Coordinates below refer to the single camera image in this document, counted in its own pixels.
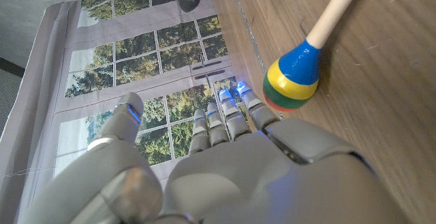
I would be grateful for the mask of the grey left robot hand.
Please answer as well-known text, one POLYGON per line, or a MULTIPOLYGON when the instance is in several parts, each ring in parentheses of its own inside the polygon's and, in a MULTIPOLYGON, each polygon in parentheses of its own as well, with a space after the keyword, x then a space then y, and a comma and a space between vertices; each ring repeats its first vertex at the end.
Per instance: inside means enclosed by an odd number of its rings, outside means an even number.
POLYGON ((97 139, 33 200, 24 223, 408 223, 354 146, 281 120, 245 82, 250 130, 227 90, 196 110, 191 147, 164 185, 134 147, 141 98, 119 100, 97 139))

